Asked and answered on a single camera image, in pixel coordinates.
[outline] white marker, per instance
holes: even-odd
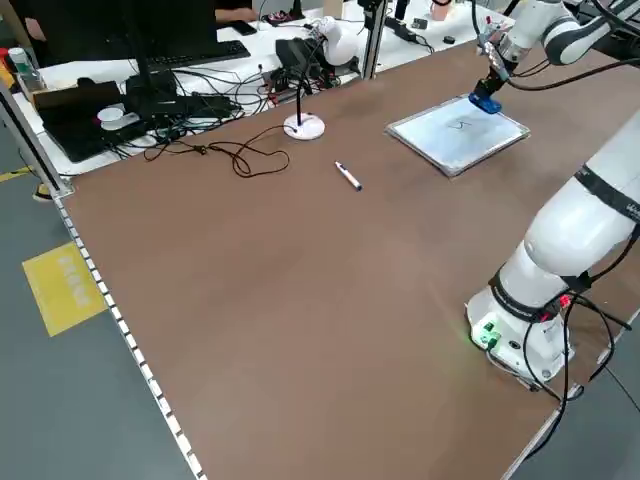
[[[349,183],[353,185],[358,192],[362,190],[362,185],[360,184],[360,182],[356,180],[356,177],[349,173],[349,170],[347,170],[344,165],[342,165],[340,162],[336,162],[336,167],[338,167],[340,173],[344,175],[347,180],[349,180]]]

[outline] yellow floor sign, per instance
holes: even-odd
[[[72,242],[27,260],[22,266],[52,337],[107,308]]]

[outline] bottle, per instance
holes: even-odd
[[[22,92],[31,101],[35,92],[47,88],[42,75],[34,68],[24,48],[11,48],[9,57],[11,57],[13,64],[16,66],[16,79]]]

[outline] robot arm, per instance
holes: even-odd
[[[615,0],[610,8],[619,19],[627,20],[640,11],[640,0]],[[483,110],[494,113],[487,110],[486,101],[502,88],[538,41],[551,64],[568,65],[579,60],[610,31],[611,25],[604,17],[580,25],[562,0],[529,0],[513,28],[500,39],[495,54],[489,53],[492,59],[489,75],[478,81],[470,99]]]
[[[640,0],[616,0],[612,11],[630,18]],[[610,29],[602,18],[578,25],[559,1],[529,0],[497,47],[479,36],[491,68],[469,98],[480,108],[491,106],[491,94],[538,40],[551,63],[564,65]],[[571,347],[565,352],[561,296],[590,288],[599,275],[590,277],[588,270],[616,245],[629,241],[630,248],[640,238],[638,139],[640,112],[542,207],[515,252],[467,305],[474,343],[520,379],[544,382],[558,373],[565,353],[573,355]]]

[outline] keyboard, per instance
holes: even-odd
[[[236,58],[247,58],[251,54],[240,40],[218,42],[208,53],[198,55],[177,55],[172,57],[150,57],[149,68],[157,72],[170,68],[189,67],[201,63],[223,62]]]

